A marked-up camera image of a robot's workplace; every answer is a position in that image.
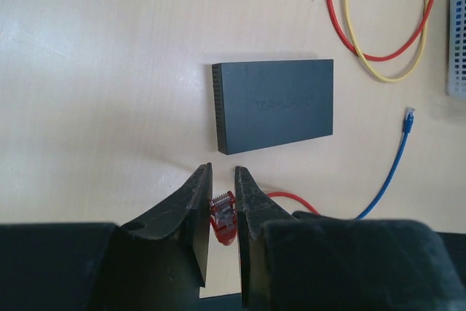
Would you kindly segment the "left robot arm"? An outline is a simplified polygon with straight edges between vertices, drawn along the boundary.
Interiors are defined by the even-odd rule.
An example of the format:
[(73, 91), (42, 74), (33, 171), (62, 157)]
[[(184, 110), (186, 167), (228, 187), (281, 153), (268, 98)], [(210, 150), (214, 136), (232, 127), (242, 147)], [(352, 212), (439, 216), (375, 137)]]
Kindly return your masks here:
[(241, 293), (203, 300), (213, 174), (122, 226), (1, 226), (3, 310), (463, 310), (465, 236), (411, 220), (287, 213), (234, 175)]

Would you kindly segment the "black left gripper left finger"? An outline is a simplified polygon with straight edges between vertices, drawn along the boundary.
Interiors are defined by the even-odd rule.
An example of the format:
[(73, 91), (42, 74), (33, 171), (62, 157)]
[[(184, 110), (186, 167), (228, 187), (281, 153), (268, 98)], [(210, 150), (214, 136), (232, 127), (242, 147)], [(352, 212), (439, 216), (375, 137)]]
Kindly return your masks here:
[(205, 286), (211, 164), (123, 225), (1, 226), (3, 310), (195, 310)]

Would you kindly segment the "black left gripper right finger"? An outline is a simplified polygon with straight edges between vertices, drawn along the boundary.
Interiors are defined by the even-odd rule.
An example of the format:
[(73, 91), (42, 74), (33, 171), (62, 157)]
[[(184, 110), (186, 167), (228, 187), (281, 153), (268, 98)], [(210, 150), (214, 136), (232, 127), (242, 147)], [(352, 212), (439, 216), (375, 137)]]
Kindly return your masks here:
[(412, 220), (287, 213), (236, 167), (247, 310), (463, 310), (465, 237)]

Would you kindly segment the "long black network switch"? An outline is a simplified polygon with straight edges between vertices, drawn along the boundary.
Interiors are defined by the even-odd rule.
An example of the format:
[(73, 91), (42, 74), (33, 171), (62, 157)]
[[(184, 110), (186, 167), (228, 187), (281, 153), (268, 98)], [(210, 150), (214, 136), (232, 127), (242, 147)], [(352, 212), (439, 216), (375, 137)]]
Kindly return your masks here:
[(333, 133), (331, 59), (212, 66), (218, 150), (239, 154)]

